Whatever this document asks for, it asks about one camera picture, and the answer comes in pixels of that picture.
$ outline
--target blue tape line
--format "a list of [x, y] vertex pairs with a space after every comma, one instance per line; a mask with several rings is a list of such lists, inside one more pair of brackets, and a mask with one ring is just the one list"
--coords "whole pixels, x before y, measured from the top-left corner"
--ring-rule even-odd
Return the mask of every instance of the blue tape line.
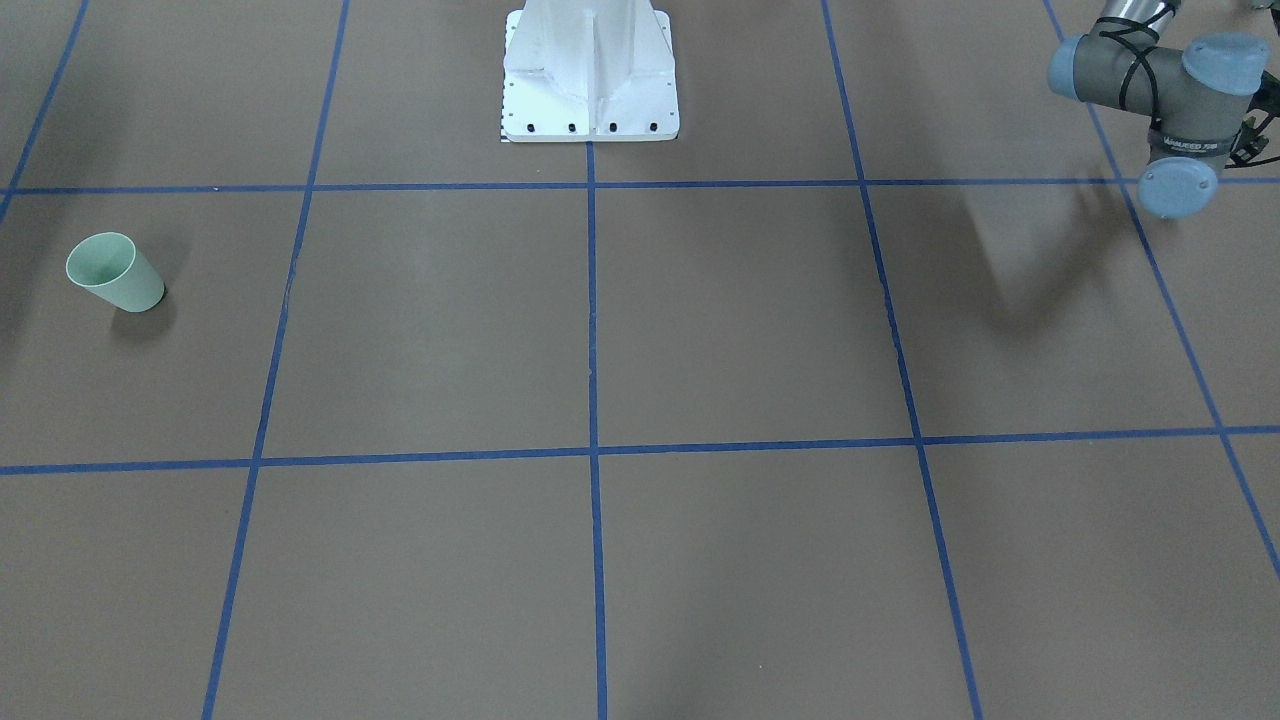
[[859, 439], [794, 439], [768, 442], [689, 442], [672, 445], [612, 445], [600, 447], [600, 455], [668, 455], [698, 452], [768, 452], [788, 450], [846, 450], [856, 447], [910, 447], [914, 438]]
[[[854, 113], [849, 104], [849, 91], [845, 86], [845, 72], [840, 61], [840, 49], [836, 45], [836, 31], [831, 22], [831, 8], [827, 0], [822, 0], [823, 20], [827, 24], [827, 44], [831, 47], [831, 61], [836, 72], [836, 83], [840, 87], [840, 104], [845, 113], [845, 127], [849, 132], [849, 147], [854, 155], [854, 168], [858, 179], [865, 181], [867, 174], [863, 168], [863, 155], [858, 146], [858, 132], [854, 127]], [[960, 612], [960, 597], [956, 593], [955, 577], [951, 571], [951, 555], [947, 551], [946, 534], [942, 530], [942, 516], [938, 511], [937, 497], [933, 492], [933, 477], [929, 471], [929, 460], [924, 451], [924, 442], [920, 433], [920, 419], [915, 407], [915, 395], [911, 391], [911, 377], [906, 368], [906, 355], [902, 351], [902, 338], [899, 333], [897, 316], [893, 311], [893, 295], [890, 291], [888, 274], [884, 270], [884, 256], [881, 252], [879, 233], [876, 229], [876, 213], [872, 208], [870, 193], [867, 183], [859, 186], [863, 199], [863, 209], [867, 214], [867, 232], [872, 241], [872, 252], [876, 255], [876, 274], [879, 277], [881, 287], [884, 292], [884, 314], [888, 319], [890, 336], [893, 340], [893, 351], [897, 354], [897, 372], [902, 383], [902, 397], [906, 401], [906, 413], [911, 421], [911, 439], [915, 446], [916, 461], [920, 466], [920, 478], [924, 483], [924, 497], [929, 506], [929, 520], [933, 524], [933, 541], [938, 550], [938, 564], [942, 569], [942, 580], [946, 584], [947, 603], [951, 607], [951, 623], [955, 628], [956, 646], [960, 651], [960, 662], [964, 669], [965, 685], [969, 691], [969, 707], [974, 720], [983, 720], [982, 700], [978, 696], [978, 680], [973, 670], [973, 660], [969, 653], [969, 639], [964, 629], [964, 616]]]
[[1057, 35], [1057, 41], [1062, 42], [1066, 40], [1066, 35], [1062, 33], [1062, 23], [1057, 22], [1057, 13], [1053, 12], [1053, 3], [1050, 0], [1041, 0], [1044, 4], [1044, 10], [1048, 13], [1048, 22], [1053, 23], [1053, 33]]
[[214, 660], [209, 670], [209, 687], [205, 691], [205, 706], [201, 720], [212, 720], [214, 705], [218, 700], [218, 683], [221, 678], [223, 656], [227, 651], [227, 638], [230, 633], [232, 612], [236, 606], [236, 588], [239, 583], [239, 570], [244, 560], [244, 541], [248, 537], [250, 518], [253, 511], [253, 493], [257, 487], [257, 474], [262, 460], [262, 447], [266, 443], [266, 428], [271, 419], [271, 401], [275, 395], [275, 380], [280, 368], [280, 355], [284, 350], [284, 333], [289, 323], [289, 295], [298, 270], [298, 255], [307, 232], [307, 217], [311, 213], [312, 187], [320, 168], [320, 154], [324, 147], [325, 127], [329, 122], [329, 108], [333, 102], [333, 87], [338, 79], [338, 63], [342, 58], [342, 41], [347, 31], [347, 15], [351, 0], [342, 1], [338, 15], [338, 32], [333, 41], [333, 56], [329, 60], [329, 77], [325, 81], [324, 102], [320, 105], [320, 120], [316, 123], [315, 145], [311, 149], [311, 167], [307, 170], [307, 190], [302, 196], [302, 209], [298, 213], [298, 228], [293, 238], [293, 252], [289, 258], [289, 273], [284, 282], [284, 297], [280, 301], [280, 316], [275, 328], [275, 343], [271, 348], [271, 364], [266, 374], [266, 387], [262, 391], [262, 410], [259, 418], [257, 434], [253, 439], [252, 465], [244, 483], [244, 502], [241, 507], [239, 527], [236, 532], [236, 548], [232, 552], [232, 566], [227, 579], [227, 596], [223, 601], [223, 616], [218, 624], [218, 639], [214, 643]]
[[22, 155], [18, 158], [18, 167], [13, 169], [13, 177], [9, 178], [9, 192], [0, 200], [0, 223], [4, 222], [5, 215], [9, 214], [9, 204], [13, 201], [14, 191], [18, 188], [18, 183], [22, 182], [22, 173], [27, 169], [27, 163], [31, 160], [31, 151], [36, 147], [36, 138], [40, 137], [40, 128], [45, 124], [45, 118], [49, 115], [49, 108], [54, 104], [54, 95], [58, 92], [58, 85], [63, 82], [63, 76], [67, 73], [67, 63], [72, 59], [72, 50], [76, 49], [76, 38], [79, 37], [81, 27], [84, 24], [84, 14], [88, 12], [88, 0], [81, 0], [79, 10], [76, 13], [76, 22], [72, 23], [72, 31], [67, 36], [67, 45], [63, 46], [63, 55], [58, 59], [58, 69], [54, 70], [52, 79], [49, 81], [49, 90], [45, 91], [45, 99], [40, 104], [40, 110], [36, 111], [36, 122], [31, 126], [31, 132], [27, 133], [27, 142], [22, 146]]
[[316, 192], [388, 192], [449, 190], [586, 190], [585, 182], [381, 182], [316, 184]]
[[[1236, 425], [1224, 428], [1231, 436], [1280, 434], [1280, 425]], [[997, 445], [1016, 442], [1093, 442], [1164, 437], [1213, 437], [1217, 428], [1134, 428], [1123, 430], [1065, 430], [1047, 433], [1004, 433], [973, 436], [923, 436], [932, 445]], [[300, 455], [262, 457], [260, 468], [303, 468], [337, 465], [381, 465], [397, 462], [462, 462], [477, 460], [529, 460], [538, 457], [590, 457], [626, 455], [689, 455], [704, 452], [786, 452], [792, 450], [847, 450], [872, 447], [911, 447], [915, 438], [794, 439], [762, 442], [703, 442], [668, 445], [605, 445], [590, 447], [531, 447], [518, 450], [449, 450], [436, 452], [387, 452], [370, 455]], [[70, 475], [82, 473], [145, 473], [157, 470], [247, 469], [248, 457], [209, 460], [137, 460], [123, 462], [70, 462], [61, 465], [0, 465], [0, 475]]]
[[145, 473], [154, 470], [214, 470], [220, 468], [244, 469], [248, 459], [228, 460], [141, 460], [125, 462], [69, 462], [63, 465], [8, 465], [0, 466], [0, 475], [67, 475], [78, 473]]
[[193, 195], [221, 192], [303, 192], [305, 184], [177, 184], [136, 187], [27, 187], [15, 195]]
[[[1050, 20], [1053, 23], [1053, 29], [1061, 40], [1062, 28], [1057, 22], [1057, 13], [1053, 12], [1053, 3], [1052, 0], [1042, 1], [1046, 12], [1048, 12]], [[1107, 140], [1107, 132], [1102, 127], [1102, 122], [1098, 118], [1097, 108], [1093, 105], [1087, 105], [1087, 108], [1089, 110], [1089, 118], [1093, 120], [1093, 129], [1098, 133], [1098, 140], [1102, 142], [1102, 151], [1106, 154], [1107, 163], [1111, 165], [1112, 174], [1117, 179], [1123, 178], [1124, 173], [1120, 172], [1120, 164], [1116, 161], [1115, 152], [1111, 149], [1111, 142]], [[1164, 273], [1160, 270], [1160, 263], [1156, 261], [1156, 254], [1151, 249], [1151, 241], [1142, 224], [1142, 218], [1138, 215], [1138, 208], [1125, 184], [1120, 186], [1120, 193], [1124, 196], [1125, 206], [1129, 210], [1129, 219], [1133, 220], [1133, 227], [1138, 232], [1138, 240], [1142, 242], [1142, 250], [1147, 256], [1147, 264], [1151, 265], [1151, 274], [1156, 278], [1156, 286], [1160, 288], [1160, 296], [1164, 299], [1169, 316], [1172, 319], [1174, 328], [1178, 331], [1178, 340], [1183, 343], [1183, 351], [1187, 355], [1187, 361], [1190, 364], [1192, 374], [1196, 375], [1196, 383], [1199, 386], [1201, 395], [1204, 398], [1204, 406], [1208, 409], [1208, 414], [1213, 419], [1213, 428], [1222, 443], [1222, 451], [1226, 454], [1228, 462], [1231, 465], [1231, 471], [1235, 473], [1235, 480], [1240, 486], [1240, 493], [1244, 496], [1244, 502], [1249, 509], [1249, 514], [1253, 516], [1253, 525], [1257, 528], [1258, 537], [1262, 539], [1262, 546], [1267, 552], [1267, 557], [1271, 560], [1271, 569], [1275, 571], [1276, 578], [1280, 579], [1280, 553], [1276, 552], [1275, 542], [1271, 539], [1271, 532], [1267, 529], [1266, 520], [1258, 510], [1257, 500], [1253, 497], [1253, 489], [1249, 487], [1249, 480], [1244, 474], [1244, 469], [1240, 466], [1240, 462], [1235, 456], [1235, 448], [1231, 446], [1231, 437], [1228, 433], [1226, 425], [1222, 423], [1222, 415], [1219, 413], [1217, 404], [1213, 401], [1213, 393], [1210, 392], [1208, 382], [1204, 379], [1204, 373], [1196, 356], [1196, 348], [1192, 346], [1190, 336], [1183, 325], [1183, 319], [1178, 313], [1174, 296], [1169, 291], [1169, 284], [1165, 282]]]
[[527, 460], [534, 457], [586, 457], [586, 447], [529, 450], [452, 450], [440, 452], [387, 452], [378, 455], [306, 455], [264, 457], [262, 468], [316, 468], [333, 465], [390, 465], [399, 462], [462, 462], [472, 460]]
[[201, 720], [212, 720], [214, 703], [218, 701], [218, 683], [223, 674], [223, 659], [227, 656], [227, 637], [232, 629], [232, 611], [236, 609], [236, 588], [239, 585], [239, 571], [244, 560], [244, 539], [248, 537], [248, 520], [253, 512], [253, 493], [257, 489], [257, 466], [248, 470], [244, 483], [244, 498], [241, 501], [241, 518], [236, 525], [236, 546], [232, 550], [232, 566], [227, 573], [227, 593], [223, 596], [223, 612], [218, 619], [218, 639], [214, 641], [214, 660], [209, 666], [209, 685], [205, 688], [205, 705]]
[[690, 190], [730, 187], [855, 187], [856, 179], [755, 179], [755, 181], [604, 181], [602, 190]]
[[1114, 178], [920, 178], [869, 179], [869, 186], [1020, 186], [1020, 184], [1115, 184]]
[[[1044, 186], [1044, 184], [1133, 184], [1124, 178], [883, 178], [883, 179], [785, 179], [785, 181], [616, 181], [596, 182], [598, 190], [692, 190], [735, 187], [858, 187], [870, 186]], [[1277, 183], [1280, 178], [1224, 178], [1226, 183]], [[13, 195], [195, 195], [236, 192], [305, 192], [306, 184], [186, 184], [124, 187], [27, 187]], [[447, 192], [465, 190], [586, 190], [585, 182], [383, 182], [317, 183], [312, 192]]]
[[1216, 428], [1151, 428], [1130, 430], [1069, 430], [1059, 433], [1006, 433], [977, 436], [933, 436], [924, 445], [995, 445], [1007, 442], [1089, 442], [1100, 439], [1138, 439], [1161, 437], [1213, 437]]
[[591, 459], [591, 559], [595, 578], [595, 712], [609, 716], [609, 676], [604, 618], [604, 518], [600, 509], [600, 404], [596, 355], [596, 213], [595, 143], [586, 143], [586, 296], [588, 296], [588, 434]]
[[1234, 425], [1224, 428], [1231, 436], [1266, 436], [1280, 433], [1280, 425]]

